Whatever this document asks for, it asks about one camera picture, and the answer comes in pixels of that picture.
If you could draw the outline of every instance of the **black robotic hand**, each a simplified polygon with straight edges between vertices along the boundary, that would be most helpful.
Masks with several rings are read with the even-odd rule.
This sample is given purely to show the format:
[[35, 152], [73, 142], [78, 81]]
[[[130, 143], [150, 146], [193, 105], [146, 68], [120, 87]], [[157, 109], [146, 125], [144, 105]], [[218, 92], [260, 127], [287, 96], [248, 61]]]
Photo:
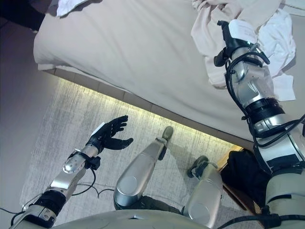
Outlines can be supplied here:
[[93, 134], [86, 145], [93, 145], [99, 153], [104, 149], [120, 150], [129, 146], [133, 142], [133, 138], [121, 140], [112, 138], [117, 132], [124, 130], [128, 116], [115, 118], [112, 121], [104, 124], [95, 134]]

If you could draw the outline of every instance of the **bed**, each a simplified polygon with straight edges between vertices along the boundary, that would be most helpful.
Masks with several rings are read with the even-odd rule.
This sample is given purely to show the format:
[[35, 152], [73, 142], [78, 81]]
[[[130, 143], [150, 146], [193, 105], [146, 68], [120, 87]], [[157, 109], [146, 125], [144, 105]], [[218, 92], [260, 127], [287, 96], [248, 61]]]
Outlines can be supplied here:
[[[208, 83], [190, 36], [196, 16], [190, 0], [96, 0], [63, 18], [50, 8], [34, 58], [40, 70], [251, 148], [241, 111]], [[281, 104], [296, 119], [305, 113], [305, 18], [292, 18], [297, 54], [285, 70], [297, 99]]]

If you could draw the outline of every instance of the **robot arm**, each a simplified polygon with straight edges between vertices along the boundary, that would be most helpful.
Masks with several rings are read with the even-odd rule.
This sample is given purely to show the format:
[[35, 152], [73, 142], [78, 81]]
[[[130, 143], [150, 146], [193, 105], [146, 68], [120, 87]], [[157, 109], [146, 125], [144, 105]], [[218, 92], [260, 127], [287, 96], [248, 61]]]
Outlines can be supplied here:
[[[305, 115], [291, 121], [285, 114], [274, 96], [269, 71], [263, 67], [263, 61], [269, 64], [269, 60], [257, 43], [232, 37], [231, 23], [218, 22], [226, 47], [215, 56], [214, 64], [226, 65], [228, 92], [245, 115], [260, 167], [272, 176], [266, 190], [267, 213], [291, 217], [266, 228], [304, 228], [303, 221], [291, 219], [305, 215], [305, 139], [297, 128]], [[242, 24], [251, 27], [245, 21]]]
[[34, 225], [51, 228], [62, 207], [73, 195], [77, 183], [85, 175], [88, 168], [92, 170], [95, 178], [94, 170], [100, 166], [101, 159], [97, 155], [104, 148], [124, 149], [133, 142], [132, 138], [128, 140], [112, 138], [117, 132], [123, 130], [127, 120], [128, 116], [113, 119], [93, 133], [82, 150], [75, 150], [68, 157], [62, 171], [11, 228], [19, 226], [27, 228], [25, 225], [31, 225], [31, 228]]
[[305, 140], [296, 126], [305, 116], [290, 121], [279, 105], [269, 71], [263, 67], [263, 62], [270, 62], [259, 45], [233, 38], [229, 23], [219, 21], [218, 24], [222, 27], [226, 47], [214, 58], [214, 64], [226, 64], [227, 89], [245, 115], [261, 168], [268, 173], [284, 167], [303, 168]]

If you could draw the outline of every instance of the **floor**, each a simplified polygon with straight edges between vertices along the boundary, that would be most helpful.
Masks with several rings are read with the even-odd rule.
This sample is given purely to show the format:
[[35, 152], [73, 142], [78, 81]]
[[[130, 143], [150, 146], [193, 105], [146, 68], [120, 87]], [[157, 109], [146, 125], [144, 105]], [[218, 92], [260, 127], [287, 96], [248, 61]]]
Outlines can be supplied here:
[[[34, 6], [43, 11], [47, 2]], [[25, 171], [58, 78], [37, 70], [29, 29], [1, 20], [0, 32], [0, 206], [19, 212]], [[0, 228], [11, 217], [0, 211]]]

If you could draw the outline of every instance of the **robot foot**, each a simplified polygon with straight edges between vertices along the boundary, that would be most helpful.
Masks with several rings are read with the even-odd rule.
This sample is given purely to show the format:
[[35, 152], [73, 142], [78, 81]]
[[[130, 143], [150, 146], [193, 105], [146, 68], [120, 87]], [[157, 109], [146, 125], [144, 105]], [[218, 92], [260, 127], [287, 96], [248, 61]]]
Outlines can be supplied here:
[[163, 160], [167, 146], [168, 146], [172, 136], [173, 136], [173, 128], [171, 126], [167, 126], [164, 129], [163, 134], [162, 134], [162, 138], [164, 138], [166, 140], [166, 145], [164, 146], [162, 152], [160, 153], [158, 160], [160, 160], [160, 161]]
[[200, 156], [195, 160], [193, 165], [187, 170], [187, 176], [189, 178], [196, 177], [198, 179], [201, 178], [204, 169], [209, 164], [209, 159], [206, 156]]

